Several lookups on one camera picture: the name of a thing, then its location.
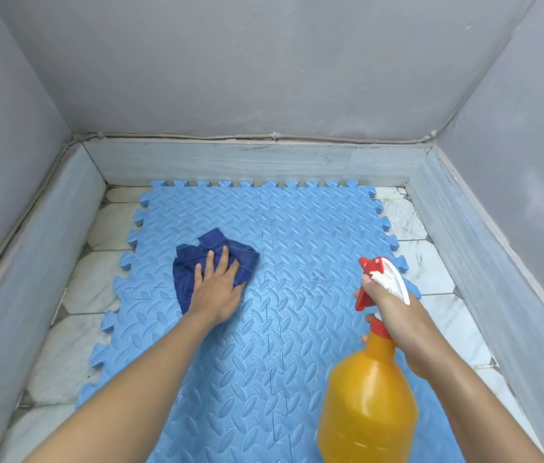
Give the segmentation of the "person's right hand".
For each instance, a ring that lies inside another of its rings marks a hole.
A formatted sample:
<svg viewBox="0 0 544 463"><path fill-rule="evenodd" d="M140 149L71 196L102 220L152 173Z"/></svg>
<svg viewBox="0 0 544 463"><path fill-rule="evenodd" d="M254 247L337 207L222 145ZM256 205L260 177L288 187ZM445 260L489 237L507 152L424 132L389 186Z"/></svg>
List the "person's right hand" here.
<svg viewBox="0 0 544 463"><path fill-rule="evenodd" d="M421 302L412 294L409 298L409 304L399 298L398 306L378 309L379 314L397 347L405 354L412 372L430 381L454 350Z"/></svg>

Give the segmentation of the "person's left hand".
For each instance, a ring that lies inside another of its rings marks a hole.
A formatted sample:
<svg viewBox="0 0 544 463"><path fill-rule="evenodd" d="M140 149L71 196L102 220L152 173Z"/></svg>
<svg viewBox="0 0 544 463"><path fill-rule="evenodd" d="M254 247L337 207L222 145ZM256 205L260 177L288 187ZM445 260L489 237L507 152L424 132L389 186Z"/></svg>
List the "person's left hand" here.
<svg viewBox="0 0 544 463"><path fill-rule="evenodd" d="M235 285L239 262L230 264L231 273L227 278L217 276L214 264L215 253L209 250L206 255L204 283L198 290L193 290L187 317L198 318L209 328L228 320L237 310L242 299L246 283Z"/></svg>

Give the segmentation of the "dark blue cleaning cloth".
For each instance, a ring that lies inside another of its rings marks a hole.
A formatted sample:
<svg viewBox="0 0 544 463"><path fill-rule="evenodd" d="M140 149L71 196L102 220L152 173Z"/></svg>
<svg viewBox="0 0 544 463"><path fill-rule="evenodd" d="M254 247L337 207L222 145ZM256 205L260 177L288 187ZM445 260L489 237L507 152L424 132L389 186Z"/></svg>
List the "dark blue cleaning cloth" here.
<svg viewBox="0 0 544 463"><path fill-rule="evenodd" d="M181 313L186 314L191 305L194 292L194 271L197 264L202 266L202 274L205 274L205 264L208 252L214 252L214 267L218 266L222 255L222 249L229 250L229 265L235 260L239 263L234 286L248 283L260 260L260 252L252 246L227 238L219 228L214 228L199 238L199 245L181 244L176 247L176 258L173 261L173 279L177 301Z"/></svg>

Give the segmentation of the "orange spray bottle red trigger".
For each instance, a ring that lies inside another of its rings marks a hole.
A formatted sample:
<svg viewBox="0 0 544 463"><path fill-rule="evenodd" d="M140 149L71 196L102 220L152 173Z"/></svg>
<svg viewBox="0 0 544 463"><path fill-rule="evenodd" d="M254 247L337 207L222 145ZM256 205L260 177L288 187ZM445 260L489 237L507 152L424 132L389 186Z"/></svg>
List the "orange spray bottle red trigger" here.
<svg viewBox="0 0 544 463"><path fill-rule="evenodd" d="M382 320L365 348L334 366L317 442L324 463L408 463L419 409Z"/></svg>

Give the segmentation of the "person's left forearm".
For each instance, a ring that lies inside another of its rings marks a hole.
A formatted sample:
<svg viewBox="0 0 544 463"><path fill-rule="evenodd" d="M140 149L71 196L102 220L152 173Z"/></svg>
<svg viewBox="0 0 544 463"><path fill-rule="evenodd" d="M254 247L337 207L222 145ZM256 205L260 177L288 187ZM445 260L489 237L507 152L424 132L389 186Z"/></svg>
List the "person's left forearm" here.
<svg viewBox="0 0 544 463"><path fill-rule="evenodd" d="M145 463L195 353L233 311L192 307L161 339L107 382L24 463Z"/></svg>

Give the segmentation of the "person's right forearm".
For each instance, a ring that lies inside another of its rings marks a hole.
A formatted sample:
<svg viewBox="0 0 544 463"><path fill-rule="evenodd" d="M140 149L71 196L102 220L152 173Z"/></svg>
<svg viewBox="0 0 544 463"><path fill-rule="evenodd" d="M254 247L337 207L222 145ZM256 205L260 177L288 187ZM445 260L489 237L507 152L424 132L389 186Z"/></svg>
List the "person's right forearm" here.
<svg viewBox="0 0 544 463"><path fill-rule="evenodd" d="M544 453L455 351L406 358L438 397L467 463L544 463Z"/></svg>

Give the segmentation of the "light blue foam mat tile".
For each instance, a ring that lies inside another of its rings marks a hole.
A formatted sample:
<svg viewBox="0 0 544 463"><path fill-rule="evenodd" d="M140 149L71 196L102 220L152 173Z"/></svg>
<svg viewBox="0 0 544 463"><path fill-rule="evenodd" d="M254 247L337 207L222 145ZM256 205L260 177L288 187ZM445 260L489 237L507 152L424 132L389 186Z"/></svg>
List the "light blue foam mat tile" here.
<svg viewBox="0 0 544 463"><path fill-rule="evenodd" d="M115 293L126 301L156 297L177 301L173 279L176 247L197 246L198 238L214 228L260 252L250 280L260 282L265 266L261 194L261 187L254 187L250 181L237 187L229 181L221 181L216 187L207 181L198 181L196 186L178 180L173 186L154 182L152 191L142 194L143 209L134 216L141 229L129 234L134 253L121 261L121 267L129 273L125 280L115 280Z"/></svg>
<svg viewBox="0 0 544 463"><path fill-rule="evenodd" d="M261 189L267 285L298 290L354 281L360 257L387 257L401 273L409 269L375 187L268 181Z"/></svg>
<svg viewBox="0 0 544 463"><path fill-rule="evenodd" d="M124 289L119 299L118 312L106 312L100 326L111 341L96 344L89 361L101 368L100 378L81 387L76 408L182 316L170 289ZM284 371L281 353L269 347L270 336L280 333L279 320L268 314L275 301L265 284L249 283L238 311L207 335L147 463L291 460L290 444L273 432L273 414L286 411L283 393L271 389L271 379Z"/></svg>
<svg viewBox="0 0 544 463"><path fill-rule="evenodd" d="M292 463L322 463L316 431L331 369L362 349L368 332L364 313L355 311L351 287L342 281L278 283L274 312L279 333L269 338L272 355L283 358L283 372L271 374L271 389L283 392L285 405L273 415L276 440L288 443ZM397 350L395 361L416 399L419 416L410 463L465 463L434 391L407 366Z"/></svg>

